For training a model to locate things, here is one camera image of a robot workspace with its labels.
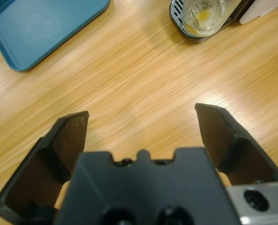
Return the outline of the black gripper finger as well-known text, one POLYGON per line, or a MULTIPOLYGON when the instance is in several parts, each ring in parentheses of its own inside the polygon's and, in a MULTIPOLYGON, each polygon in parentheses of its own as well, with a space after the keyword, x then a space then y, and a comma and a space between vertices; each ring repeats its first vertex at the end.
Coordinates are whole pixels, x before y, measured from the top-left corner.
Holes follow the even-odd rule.
POLYGON ((0 192, 0 217, 13 225, 51 225, 56 201, 84 151, 89 113, 60 117, 39 138, 0 192))
POLYGON ((195 104, 203 144, 232 185, 278 181, 278 167, 250 133, 224 108, 195 104))

